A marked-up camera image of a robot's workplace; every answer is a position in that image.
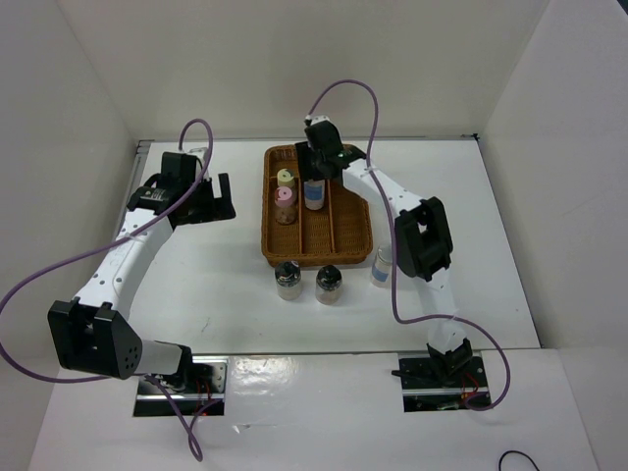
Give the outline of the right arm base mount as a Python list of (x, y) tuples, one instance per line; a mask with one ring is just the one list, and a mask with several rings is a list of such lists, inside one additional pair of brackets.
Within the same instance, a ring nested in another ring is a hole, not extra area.
[(435, 361), (428, 354), (401, 354), (392, 375), (400, 380), (405, 413), (466, 410), (492, 404), (480, 355), (475, 354), (460, 371), (439, 379)]

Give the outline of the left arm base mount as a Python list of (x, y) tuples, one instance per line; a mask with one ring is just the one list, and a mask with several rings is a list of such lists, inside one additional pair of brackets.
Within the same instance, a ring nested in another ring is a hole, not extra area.
[(222, 416), (229, 373), (228, 356), (194, 355), (193, 366), (184, 376), (154, 374), (158, 386), (145, 377), (138, 380), (134, 417), (173, 417), (176, 411), (168, 393), (184, 417)]

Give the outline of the silver cap jar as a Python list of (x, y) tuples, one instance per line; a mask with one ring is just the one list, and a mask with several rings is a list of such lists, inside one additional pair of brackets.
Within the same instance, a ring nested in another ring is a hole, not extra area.
[(385, 288), (388, 285), (393, 267), (392, 247), (386, 244), (380, 244), (377, 248), (371, 267), (371, 283), (379, 288)]
[(303, 183), (304, 204), (308, 210), (318, 211), (325, 204), (326, 182), (309, 180)]

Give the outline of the yellow cap spice bottle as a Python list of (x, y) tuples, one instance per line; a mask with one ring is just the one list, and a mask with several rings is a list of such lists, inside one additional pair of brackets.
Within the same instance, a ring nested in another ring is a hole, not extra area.
[(277, 172), (277, 185), (285, 186), (288, 188), (295, 187), (294, 173), (288, 168), (279, 169)]

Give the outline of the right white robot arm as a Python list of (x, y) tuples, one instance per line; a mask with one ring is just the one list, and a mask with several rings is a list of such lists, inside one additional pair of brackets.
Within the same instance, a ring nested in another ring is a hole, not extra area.
[(376, 168), (370, 154), (342, 142), (326, 116), (306, 117), (306, 139), (296, 144), (299, 173), (335, 181), (372, 205), (381, 205), (391, 232), (393, 275), (402, 273), (416, 286), (423, 317), (436, 323), (428, 333), (430, 374), (442, 386), (454, 384), (472, 358), (449, 279), (452, 237), (444, 204), (419, 196)]

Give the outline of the pink cap spice bottle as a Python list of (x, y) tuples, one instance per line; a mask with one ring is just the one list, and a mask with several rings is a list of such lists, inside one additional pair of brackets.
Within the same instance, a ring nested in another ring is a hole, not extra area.
[(280, 225), (293, 224), (298, 217), (296, 193), (291, 187), (278, 186), (274, 193), (275, 220)]

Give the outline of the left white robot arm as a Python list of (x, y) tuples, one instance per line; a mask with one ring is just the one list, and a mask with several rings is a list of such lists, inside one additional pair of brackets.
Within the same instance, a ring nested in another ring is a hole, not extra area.
[(48, 312), (53, 342), (63, 368), (125, 380), (160, 376), (173, 392), (189, 389), (205, 368), (193, 364), (182, 344), (142, 339), (129, 323), (131, 305), (160, 248), (178, 226), (230, 220), (236, 211), (230, 179), (201, 181), (173, 213), (167, 210), (186, 191), (184, 182), (153, 175), (131, 196), (117, 236), (98, 269), (70, 301), (57, 300)]

